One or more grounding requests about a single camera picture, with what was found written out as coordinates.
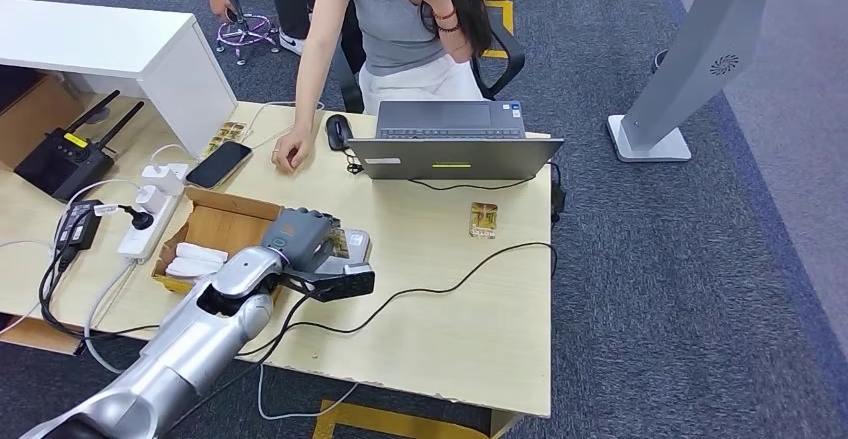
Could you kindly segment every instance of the phone screen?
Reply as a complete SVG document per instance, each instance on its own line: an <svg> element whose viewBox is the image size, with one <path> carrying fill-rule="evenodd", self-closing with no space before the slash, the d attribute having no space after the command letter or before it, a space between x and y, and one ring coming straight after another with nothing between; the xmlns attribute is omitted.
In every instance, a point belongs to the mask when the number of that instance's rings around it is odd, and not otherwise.
<svg viewBox="0 0 848 439"><path fill-rule="evenodd" d="M247 159L251 152L245 145L227 141L188 173L186 180L205 189L212 189Z"/></svg>

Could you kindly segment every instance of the wooden desk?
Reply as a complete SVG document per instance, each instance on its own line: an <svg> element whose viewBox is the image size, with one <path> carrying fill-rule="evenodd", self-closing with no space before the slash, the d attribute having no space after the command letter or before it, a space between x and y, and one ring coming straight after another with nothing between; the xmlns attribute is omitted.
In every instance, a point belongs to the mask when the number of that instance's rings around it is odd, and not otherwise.
<svg viewBox="0 0 848 439"><path fill-rule="evenodd" d="M258 107L242 103L233 119L250 122ZM245 142L254 145L274 135L292 122L292 112L284 107L266 108L256 122L256 132ZM355 135L373 135L373 117L349 117ZM375 182L365 174L349 174L344 155L327 147L323 126L316 131L313 154L294 176L274 169L270 162L274 142L270 141L257 148L254 158L221 188L230 194L330 212L341 218L345 227L371 234L370 262L377 273L374 293L329 304L307 303L295 320L343 328L359 325L396 291L449 287L496 250L522 242L550 241L547 167L536 179L515 188L437 192L408 182ZM159 134L151 126L149 132L135 138L121 162L133 165L122 166L118 175L136 177L146 161L144 153L167 142ZM0 180L4 191L13 190L16 196L13 208L0 216L0 224L13 226L14 232L7 234L9 227L3 227L2 239L48 238L59 205L25 188L20 180L5 176ZM104 201L118 196L127 201L132 195L131 187L120 185L106 186L95 194ZM498 205L496 239L469 236L469 214L475 201ZM183 224L189 210L184 201L165 237ZM38 212L41 216L30 223L21 219L21 212ZM114 217L103 221L106 228L104 231L101 225L95 247L78 259L60 289L55 310L61 320L76 324L84 320L89 298L118 270L120 260L112 251L126 223ZM32 305L35 276L40 277L44 252L27 249L26 254L30 260L20 265L25 274L16 275L19 285L13 286L18 293L0 296L0 310L20 313ZM114 331L157 323L179 302L180 296L150 278L152 268L152 261L136 268L113 295L96 323L97 329ZM354 335L293 329L269 363L504 411L493 414L493 437L497 437L522 414L550 415L550 288L547 248L508 252L490 261L451 294L413 294L397 299ZM291 291L284 292L271 324L249 348L264 343L279 330L295 296ZM149 338L152 334L144 331L132 335Z"/></svg>

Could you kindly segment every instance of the sticker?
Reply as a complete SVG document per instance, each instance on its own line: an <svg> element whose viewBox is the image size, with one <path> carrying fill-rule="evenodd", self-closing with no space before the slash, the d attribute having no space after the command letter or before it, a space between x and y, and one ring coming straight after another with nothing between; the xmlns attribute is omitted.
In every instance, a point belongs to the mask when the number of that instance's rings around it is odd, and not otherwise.
<svg viewBox="0 0 848 439"><path fill-rule="evenodd" d="M400 164L399 157L377 157L374 159L364 159L366 164Z"/></svg>
<svg viewBox="0 0 848 439"><path fill-rule="evenodd" d="M494 239L498 228L498 206L474 202L471 204L471 222L468 234L478 239Z"/></svg>
<svg viewBox="0 0 848 439"><path fill-rule="evenodd" d="M100 206L94 206L95 216L108 216L116 212L118 212L117 204L103 204Z"/></svg>
<svg viewBox="0 0 848 439"><path fill-rule="evenodd" d="M83 141L82 139L80 139L79 137L77 137L77 136L75 136L75 135L71 134L70 132L66 132L66 133L65 133L65 139L67 139L67 140L69 140L69 141L73 142L74 144L76 144L76 145L77 145L77 146L79 146L79 147L85 147L85 146L87 146L87 145L88 145L88 143L87 143L87 142L85 142L85 141Z"/></svg>
<svg viewBox="0 0 848 439"><path fill-rule="evenodd" d="M365 239L365 236L359 233L354 233L350 235L350 240L348 242L353 247L358 247L362 245L362 240Z"/></svg>

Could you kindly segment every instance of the desk surface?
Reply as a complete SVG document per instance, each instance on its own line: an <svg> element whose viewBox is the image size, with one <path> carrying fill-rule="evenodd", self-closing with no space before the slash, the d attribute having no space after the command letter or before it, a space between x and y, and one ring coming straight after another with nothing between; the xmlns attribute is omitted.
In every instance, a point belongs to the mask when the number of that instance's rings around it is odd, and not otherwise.
<svg viewBox="0 0 848 439"><path fill-rule="evenodd" d="M135 78L184 28L184 12L0 0L0 64Z"/></svg>
<svg viewBox="0 0 848 439"><path fill-rule="evenodd" d="M258 107L241 103L233 119L250 122ZM256 132L245 142L254 145L273 136L292 122L292 112L284 107L266 108L256 122ZM128 131L118 135L116 143L123 138L122 145L128 149L119 161L117 176L137 177L149 151L171 139L164 123L154 122L144 134ZM351 116L351 124L355 135L373 135L373 117ZM515 188L437 192L408 182L375 182L364 174L350 175L345 170L345 157L327 147L323 127L316 127L316 131L315 151L294 176L274 169L270 141L257 148L254 158L221 188L290 207L327 211L341 218L345 227L371 234L370 262L377 273L374 293L329 304L309 302L295 320L350 328L364 321L394 292L410 287L450 287L492 252L523 242L550 241L547 168L533 181ZM179 153L174 154L171 158L177 159ZM0 241L48 239L60 205L6 172L0 172L0 187L4 195L10 191L13 196L11 205L0 213ZM132 189L112 184L95 196L104 202L129 201L134 195ZM469 236L472 202L498 205L496 239ZM189 212L190 204L184 200L165 238L184 223ZM94 248L81 255L60 287L54 312L61 320L82 322L95 291L119 270L120 259L112 251L126 223L116 217L120 216L104 219ZM0 279L6 283L0 288L0 311L21 314L34 302L45 251L23 245L5 249L0 249L0 261L13 261L19 273ZM550 253L544 247L508 252L483 266L451 294L411 294L397 299L354 335L293 329L269 363L493 409L548 416L549 261ZM180 296L150 278L152 268L152 261L137 267L113 292L96 322L97 329L114 331L155 324L179 302ZM271 324L248 347L264 343L279 330L295 296L284 291ZM149 338L152 333L132 335Z"/></svg>

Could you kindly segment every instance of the laptop lid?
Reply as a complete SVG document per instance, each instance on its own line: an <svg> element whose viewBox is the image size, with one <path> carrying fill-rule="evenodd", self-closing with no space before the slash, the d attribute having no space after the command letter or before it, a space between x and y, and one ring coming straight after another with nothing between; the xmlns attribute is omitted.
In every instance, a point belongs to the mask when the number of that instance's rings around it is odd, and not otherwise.
<svg viewBox="0 0 848 439"><path fill-rule="evenodd" d="M562 139L350 139L372 179L523 180L536 175Z"/></svg>

